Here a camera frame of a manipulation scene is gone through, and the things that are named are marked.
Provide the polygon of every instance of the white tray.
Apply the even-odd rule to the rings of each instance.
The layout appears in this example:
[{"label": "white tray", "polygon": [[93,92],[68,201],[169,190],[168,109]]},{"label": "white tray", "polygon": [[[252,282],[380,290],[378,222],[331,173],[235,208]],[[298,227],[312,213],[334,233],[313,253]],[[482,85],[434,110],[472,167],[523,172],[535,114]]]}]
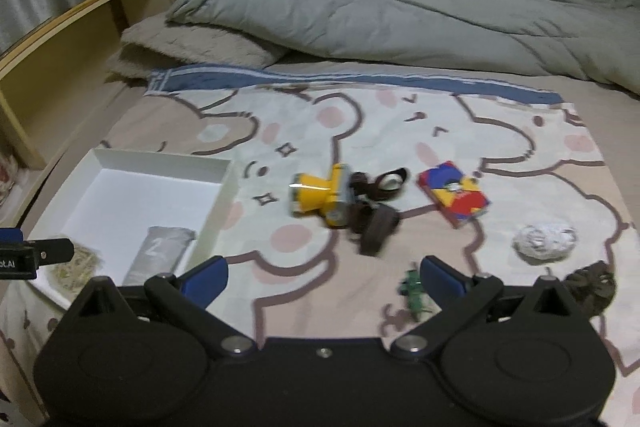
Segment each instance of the white tray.
[{"label": "white tray", "polygon": [[[158,152],[93,149],[63,183],[28,239],[64,235],[96,251],[96,275],[124,280],[149,227],[197,234],[178,261],[180,275],[211,257],[238,191],[228,160]],[[69,300],[49,285],[48,267],[31,283],[63,308]]]}]

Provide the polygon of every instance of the silver screw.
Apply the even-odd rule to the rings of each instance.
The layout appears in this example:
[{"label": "silver screw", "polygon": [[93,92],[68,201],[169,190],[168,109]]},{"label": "silver screw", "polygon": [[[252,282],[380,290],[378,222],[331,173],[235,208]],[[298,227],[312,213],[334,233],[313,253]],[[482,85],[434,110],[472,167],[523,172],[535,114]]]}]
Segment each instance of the silver screw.
[{"label": "silver screw", "polygon": [[249,349],[254,347],[254,343],[247,337],[233,335],[224,339],[220,343],[220,346],[222,346],[222,349],[224,349],[225,351],[239,355],[240,353],[244,353],[245,351],[248,351]]},{"label": "silver screw", "polygon": [[334,352],[328,347],[321,347],[316,350],[316,355],[321,359],[328,359]]},{"label": "silver screw", "polygon": [[418,335],[405,335],[396,340],[396,346],[403,351],[417,353],[427,347],[427,339]]}]

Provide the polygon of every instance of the gray comforter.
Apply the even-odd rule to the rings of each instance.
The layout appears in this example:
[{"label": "gray comforter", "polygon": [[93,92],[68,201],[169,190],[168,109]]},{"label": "gray comforter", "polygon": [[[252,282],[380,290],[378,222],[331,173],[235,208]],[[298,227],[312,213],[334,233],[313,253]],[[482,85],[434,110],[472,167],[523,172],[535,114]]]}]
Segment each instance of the gray comforter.
[{"label": "gray comforter", "polygon": [[320,57],[565,74],[640,92],[640,0],[178,0],[168,17]]}]

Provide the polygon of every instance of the green toy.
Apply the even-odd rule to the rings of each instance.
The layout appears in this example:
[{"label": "green toy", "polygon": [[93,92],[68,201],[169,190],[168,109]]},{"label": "green toy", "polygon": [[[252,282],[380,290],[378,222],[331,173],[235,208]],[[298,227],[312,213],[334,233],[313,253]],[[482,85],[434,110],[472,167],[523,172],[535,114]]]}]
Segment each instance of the green toy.
[{"label": "green toy", "polygon": [[411,312],[414,321],[420,322],[423,312],[428,311],[422,304],[422,294],[424,289],[420,283],[420,274],[417,269],[408,270],[406,278],[402,281],[398,288],[398,293],[406,297],[406,305]]}]

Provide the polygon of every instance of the red blue yellow box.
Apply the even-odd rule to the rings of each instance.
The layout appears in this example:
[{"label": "red blue yellow box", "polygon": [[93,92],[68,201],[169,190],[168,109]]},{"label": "red blue yellow box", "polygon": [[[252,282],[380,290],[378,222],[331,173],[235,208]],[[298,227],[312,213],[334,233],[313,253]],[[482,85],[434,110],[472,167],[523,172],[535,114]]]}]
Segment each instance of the red blue yellow box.
[{"label": "red blue yellow box", "polygon": [[417,184],[456,228],[484,214],[490,204],[478,181],[463,174],[451,161],[421,172]]}]

